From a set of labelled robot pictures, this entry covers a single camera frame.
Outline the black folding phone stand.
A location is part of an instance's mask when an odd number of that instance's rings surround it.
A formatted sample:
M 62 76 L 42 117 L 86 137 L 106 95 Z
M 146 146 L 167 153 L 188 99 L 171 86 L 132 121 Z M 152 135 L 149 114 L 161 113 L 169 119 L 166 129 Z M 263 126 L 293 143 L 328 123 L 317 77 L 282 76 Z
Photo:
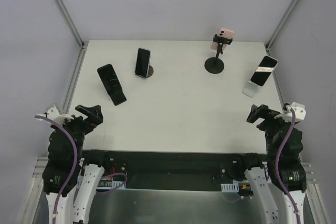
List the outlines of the black folding phone stand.
M 127 100 L 117 77 L 107 77 L 104 80 L 104 87 L 115 106 Z

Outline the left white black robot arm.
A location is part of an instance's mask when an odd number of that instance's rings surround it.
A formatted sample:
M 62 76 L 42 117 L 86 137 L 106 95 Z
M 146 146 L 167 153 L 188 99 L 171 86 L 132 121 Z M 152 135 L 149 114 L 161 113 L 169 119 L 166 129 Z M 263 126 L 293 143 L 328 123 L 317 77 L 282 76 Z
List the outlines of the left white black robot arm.
M 49 223 L 88 223 L 99 180 L 111 170 L 105 151 L 82 153 L 85 136 L 103 122 L 101 107 L 75 109 L 80 116 L 60 114 L 55 106 L 39 116 L 53 128 L 42 175 Z

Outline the white metal phone stand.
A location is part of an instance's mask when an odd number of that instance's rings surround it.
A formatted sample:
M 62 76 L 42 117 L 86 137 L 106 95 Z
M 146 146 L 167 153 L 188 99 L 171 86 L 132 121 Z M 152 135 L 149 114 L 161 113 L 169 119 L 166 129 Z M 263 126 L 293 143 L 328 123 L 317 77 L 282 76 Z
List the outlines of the white metal phone stand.
M 242 89 L 242 93 L 247 95 L 250 98 L 254 98 L 255 95 L 258 93 L 260 89 L 260 86 L 251 82 L 251 81 L 247 81 L 245 86 Z

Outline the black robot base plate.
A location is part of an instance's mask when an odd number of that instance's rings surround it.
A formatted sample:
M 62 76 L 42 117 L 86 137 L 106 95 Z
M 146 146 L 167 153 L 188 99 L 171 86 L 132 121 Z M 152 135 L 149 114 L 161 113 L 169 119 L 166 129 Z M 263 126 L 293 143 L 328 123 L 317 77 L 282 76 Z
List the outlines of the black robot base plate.
M 105 175 L 116 173 L 124 189 L 221 191 L 221 185 L 245 180 L 245 162 L 260 164 L 266 155 L 85 150 L 84 159 L 98 161 Z

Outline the blue-edged black phone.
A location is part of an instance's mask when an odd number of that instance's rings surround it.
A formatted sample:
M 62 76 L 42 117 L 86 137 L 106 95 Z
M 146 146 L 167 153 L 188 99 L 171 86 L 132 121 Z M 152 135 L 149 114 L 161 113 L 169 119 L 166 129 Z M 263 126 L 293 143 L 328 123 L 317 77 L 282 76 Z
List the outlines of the blue-edged black phone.
M 151 52 L 147 49 L 139 48 L 135 64 L 135 75 L 146 78 L 149 73 Z

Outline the cream-edged black phone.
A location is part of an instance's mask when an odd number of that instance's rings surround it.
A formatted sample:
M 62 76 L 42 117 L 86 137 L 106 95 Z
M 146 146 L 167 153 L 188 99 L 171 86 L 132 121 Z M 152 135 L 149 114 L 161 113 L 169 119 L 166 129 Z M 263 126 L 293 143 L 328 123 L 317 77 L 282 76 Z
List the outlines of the cream-edged black phone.
M 249 81 L 263 87 L 277 65 L 278 60 L 270 56 L 264 56 Z

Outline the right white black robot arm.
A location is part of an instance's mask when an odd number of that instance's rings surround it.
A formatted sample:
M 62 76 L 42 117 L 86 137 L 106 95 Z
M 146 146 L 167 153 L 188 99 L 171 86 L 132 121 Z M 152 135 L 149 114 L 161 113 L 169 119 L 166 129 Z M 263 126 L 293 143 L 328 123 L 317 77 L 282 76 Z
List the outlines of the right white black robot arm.
M 278 112 L 266 105 L 252 105 L 248 123 L 263 121 L 257 129 L 265 134 L 267 164 L 256 153 L 243 155 L 236 173 L 247 179 L 262 223 L 303 223 L 307 176 L 299 154 L 302 132 L 295 125 L 306 117 L 303 104 L 286 103 Z

